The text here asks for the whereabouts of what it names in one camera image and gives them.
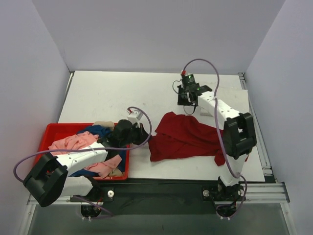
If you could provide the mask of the dark red t-shirt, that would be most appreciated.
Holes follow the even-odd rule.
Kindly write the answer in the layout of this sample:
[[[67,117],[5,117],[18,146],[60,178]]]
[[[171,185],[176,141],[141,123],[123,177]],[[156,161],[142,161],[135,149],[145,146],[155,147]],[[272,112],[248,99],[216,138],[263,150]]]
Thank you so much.
[[[166,113],[148,144],[151,162],[209,156],[217,166],[225,163],[216,128],[194,116]]]

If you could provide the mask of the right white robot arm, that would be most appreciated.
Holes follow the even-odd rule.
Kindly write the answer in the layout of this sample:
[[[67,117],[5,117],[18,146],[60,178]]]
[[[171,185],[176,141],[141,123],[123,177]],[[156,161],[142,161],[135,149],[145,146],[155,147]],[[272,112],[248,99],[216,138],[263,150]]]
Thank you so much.
[[[194,75],[186,71],[181,72],[181,82],[178,95],[189,104],[206,110],[215,120],[226,168],[219,177],[218,197],[227,200],[234,195],[244,199],[245,196],[241,194],[246,188],[242,188],[240,180],[246,180],[242,170],[257,143],[252,115],[241,113],[218,98],[219,76],[214,90],[205,85],[200,86]]]

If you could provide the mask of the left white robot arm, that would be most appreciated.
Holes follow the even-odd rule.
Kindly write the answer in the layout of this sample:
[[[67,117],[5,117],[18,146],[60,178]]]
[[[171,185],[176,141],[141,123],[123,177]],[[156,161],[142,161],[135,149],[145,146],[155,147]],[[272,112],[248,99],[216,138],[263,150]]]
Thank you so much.
[[[129,145],[144,145],[151,134],[142,123],[122,119],[113,131],[81,149],[45,150],[38,154],[23,185],[41,207],[47,207],[62,196],[80,195],[92,202],[98,198],[99,190],[94,180],[72,174],[92,164],[102,163],[128,151]]]

